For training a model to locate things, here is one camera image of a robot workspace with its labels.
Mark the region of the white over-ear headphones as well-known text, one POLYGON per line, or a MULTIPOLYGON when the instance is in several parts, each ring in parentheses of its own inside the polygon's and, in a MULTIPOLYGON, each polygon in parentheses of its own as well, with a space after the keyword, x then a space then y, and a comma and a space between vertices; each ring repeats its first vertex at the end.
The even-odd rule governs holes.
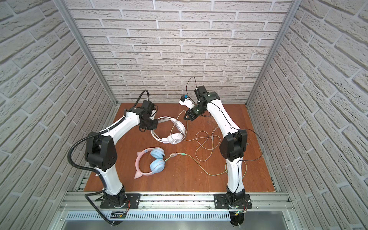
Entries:
POLYGON ((155 132, 154 130, 151 130, 151 135, 152 137, 157 140, 158 142, 161 142, 163 144, 178 144, 181 141, 183 141, 186 137, 186 128, 183 125, 183 123, 173 117, 167 117, 167 116, 163 116, 163 117, 159 117, 158 119, 158 124, 159 123, 164 123, 164 122, 172 122, 173 123, 173 127, 171 129, 170 135, 166 138, 160 138, 155 132))

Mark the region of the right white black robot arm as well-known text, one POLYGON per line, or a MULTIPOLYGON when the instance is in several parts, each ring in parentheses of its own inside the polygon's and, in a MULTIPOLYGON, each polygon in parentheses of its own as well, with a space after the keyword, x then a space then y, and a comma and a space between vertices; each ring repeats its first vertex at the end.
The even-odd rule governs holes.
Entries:
POLYGON ((227 203, 233 207, 237 206, 246 196, 241 168, 247 144, 247 131, 240 129, 233 122, 216 92, 208 92, 205 86, 199 86, 195 89, 195 95, 196 103, 188 95, 180 98, 179 103, 188 107, 184 119, 194 121, 206 111, 215 119, 223 135, 219 150, 227 165, 227 203))

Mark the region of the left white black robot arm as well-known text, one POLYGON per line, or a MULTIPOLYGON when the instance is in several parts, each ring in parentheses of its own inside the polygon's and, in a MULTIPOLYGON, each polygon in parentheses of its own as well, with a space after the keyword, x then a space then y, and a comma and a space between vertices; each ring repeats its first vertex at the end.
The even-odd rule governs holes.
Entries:
POLYGON ((126 202, 125 188, 116 170, 115 144, 135 126, 143 130, 156 129, 156 112, 155 104, 144 100, 140 107, 134 106, 126 110, 119 120, 101 130, 100 134, 91 132, 91 138, 86 141, 85 160, 103 183, 103 198, 113 206, 121 207, 126 202))

